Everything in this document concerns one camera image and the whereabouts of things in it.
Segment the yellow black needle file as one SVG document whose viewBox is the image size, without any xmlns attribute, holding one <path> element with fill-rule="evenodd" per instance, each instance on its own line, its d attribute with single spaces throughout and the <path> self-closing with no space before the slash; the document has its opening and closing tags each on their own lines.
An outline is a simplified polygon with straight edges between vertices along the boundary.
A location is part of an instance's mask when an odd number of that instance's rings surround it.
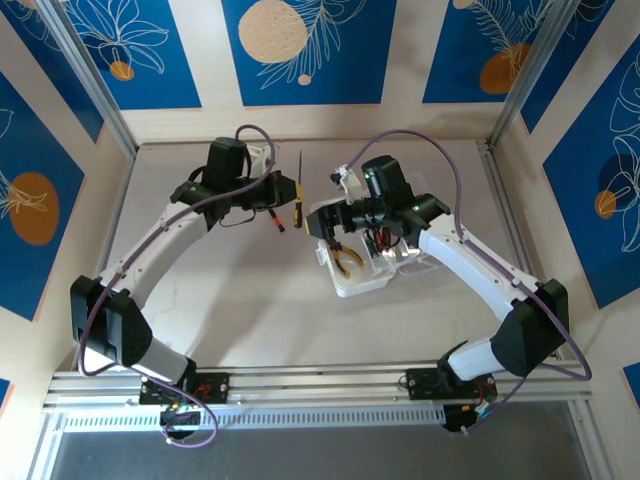
<svg viewBox="0 0 640 480">
<path fill-rule="evenodd" d="M 294 221 L 293 226 L 295 229 L 300 229 L 303 223 L 303 189 L 302 189 L 302 152 L 299 152 L 298 156 L 298 175 L 296 181 L 296 199 L 294 207 Z"/>
</svg>

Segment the yellow black needle nose pliers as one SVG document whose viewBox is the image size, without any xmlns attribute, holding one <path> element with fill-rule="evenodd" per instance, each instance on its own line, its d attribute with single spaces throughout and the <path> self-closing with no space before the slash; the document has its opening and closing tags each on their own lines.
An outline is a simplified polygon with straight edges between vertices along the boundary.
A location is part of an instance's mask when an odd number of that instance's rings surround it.
<svg viewBox="0 0 640 480">
<path fill-rule="evenodd" d="M 362 259 L 362 257 L 350 247 L 344 246 L 335 238 L 328 239 L 326 243 L 331 252 L 335 267 L 345 278 L 349 278 L 351 276 L 351 272 L 347 268 L 347 265 L 344 263 L 343 258 L 348 258 L 350 262 L 354 263 L 360 268 L 364 266 L 364 260 Z"/>
</svg>

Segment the ratchet wrench red outline grip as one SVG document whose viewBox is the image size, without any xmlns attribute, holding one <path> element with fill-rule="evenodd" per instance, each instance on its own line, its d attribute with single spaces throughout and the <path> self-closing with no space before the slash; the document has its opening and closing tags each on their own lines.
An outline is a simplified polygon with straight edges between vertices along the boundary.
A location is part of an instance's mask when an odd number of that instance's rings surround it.
<svg viewBox="0 0 640 480">
<path fill-rule="evenodd" d="M 399 240 L 396 240 L 395 242 L 392 241 L 391 230 L 388 227 L 382 227 L 380 229 L 376 229 L 374 231 L 373 239 L 374 239 L 376 250 L 379 253 L 389 251 L 391 248 L 395 247 L 399 242 Z"/>
</svg>

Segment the translucent white plastic tool box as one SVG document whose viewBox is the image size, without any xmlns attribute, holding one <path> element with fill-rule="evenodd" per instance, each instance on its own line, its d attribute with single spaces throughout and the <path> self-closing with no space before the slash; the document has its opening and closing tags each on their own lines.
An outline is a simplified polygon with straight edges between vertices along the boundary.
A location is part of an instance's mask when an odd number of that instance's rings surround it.
<svg viewBox="0 0 640 480">
<path fill-rule="evenodd" d="M 374 258 L 367 251 L 362 231 L 337 235 L 336 240 L 356 251 L 364 260 L 364 266 L 360 268 L 348 258 L 343 258 L 351 272 L 351 276 L 345 278 L 335 267 L 327 243 L 318 242 L 318 262 L 321 266 L 328 267 L 336 293 L 343 298 L 384 288 L 397 274 L 412 277 L 432 273 L 442 267 L 435 258 L 410 246 L 405 240 L 401 240 L 389 251 L 378 253 Z"/>
</svg>

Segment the aluminium side rail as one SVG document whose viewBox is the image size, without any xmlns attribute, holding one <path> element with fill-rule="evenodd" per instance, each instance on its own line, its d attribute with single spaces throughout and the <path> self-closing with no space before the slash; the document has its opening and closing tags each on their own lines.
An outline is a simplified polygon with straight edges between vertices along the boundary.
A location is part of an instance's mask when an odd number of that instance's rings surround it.
<svg viewBox="0 0 640 480">
<path fill-rule="evenodd" d="M 520 270 L 535 276 L 538 279 L 542 275 L 536 270 L 523 236 L 518 215 L 510 198 L 504 176 L 500 170 L 496 157 L 486 139 L 476 141 L 487 180 L 499 211 L 499 216 L 508 239 L 509 251 L 512 257 L 511 263 Z"/>
<path fill-rule="evenodd" d="M 125 170 L 121 185 L 119 187 L 116 201 L 113 207 L 113 211 L 111 213 L 111 217 L 107 226 L 105 239 L 101 247 L 98 263 L 97 263 L 97 266 L 94 268 L 93 273 L 90 275 L 91 278 L 97 277 L 109 265 L 109 258 L 113 248 L 117 226 L 122 214 L 123 205 L 126 199 L 131 176 L 135 167 L 135 162 L 136 162 L 140 148 L 141 148 L 140 145 L 135 146 L 133 153 L 129 158 L 129 162 Z M 87 373 L 87 369 L 85 366 L 85 355 L 86 355 L 86 348 L 79 346 L 77 348 L 77 352 L 74 357 L 76 370 L 84 377 L 92 378 L 112 368 L 112 365 L 110 363 L 107 363 L 105 366 L 102 366 L 97 370 L 92 371 L 91 373 Z"/>
</svg>

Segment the aluminium corner post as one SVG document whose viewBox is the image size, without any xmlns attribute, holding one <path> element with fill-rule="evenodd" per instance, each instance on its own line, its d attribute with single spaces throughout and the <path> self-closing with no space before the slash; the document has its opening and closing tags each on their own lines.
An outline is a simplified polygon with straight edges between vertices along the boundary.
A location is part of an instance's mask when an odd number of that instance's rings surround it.
<svg viewBox="0 0 640 480">
<path fill-rule="evenodd" d="M 550 2 L 549 16 L 542 23 L 513 87 L 506 97 L 500 115 L 486 139 L 491 153 L 497 150 L 501 140 L 508 133 L 574 16 L 580 1 L 552 0 Z"/>
<path fill-rule="evenodd" d="M 59 0 L 35 0 L 37 9 L 117 143 L 134 160 L 139 146 L 99 69 Z"/>
</svg>

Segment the aluminium front frame beam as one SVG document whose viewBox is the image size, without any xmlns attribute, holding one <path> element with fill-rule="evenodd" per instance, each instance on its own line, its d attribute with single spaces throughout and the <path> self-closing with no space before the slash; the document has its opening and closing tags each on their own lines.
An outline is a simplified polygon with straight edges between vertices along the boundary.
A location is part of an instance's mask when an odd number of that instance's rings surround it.
<svg viewBox="0 0 640 480">
<path fill-rule="evenodd" d="M 227 403 L 240 406 L 343 406 L 407 404 L 400 378 L 427 363 L 370 363 L 288 367 L 222 367 Z M 108 408 L 138 403 L 142 380 L 135 373 L 115 371 L 93 378 L 75 372 L 56 373 L 45 395 L 44 408 Z M 512 397 L 514 401 L 591 400 L 591 385 L 550 369 L 537 369 Z"/>
</svg>

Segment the aluminium lower frame bar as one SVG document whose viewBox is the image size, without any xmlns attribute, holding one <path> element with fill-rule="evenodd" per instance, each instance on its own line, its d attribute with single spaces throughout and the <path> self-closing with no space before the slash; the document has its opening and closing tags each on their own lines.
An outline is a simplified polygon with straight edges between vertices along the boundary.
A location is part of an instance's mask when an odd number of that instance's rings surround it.
<svg viewBox="0 0 640 480">
<path fill-rule="evenodd" d="M 26 480 L 51 479 L 65 421 L 65 413 L 45 412 L 41 415 L 40 430 Z"/>
<path fill-rule="evenodd" d="M 569 408 L 580 451 L 584 457 L 588 478 L 590 480 L 598 480 L 598 465 L 593 457 L 593 449 L 591 445 L 591 435 L 589 433 L 590 424 L 585 416 L 585 407 L 582 401 L 571 400 L 567 402 Z"/>
</svg>

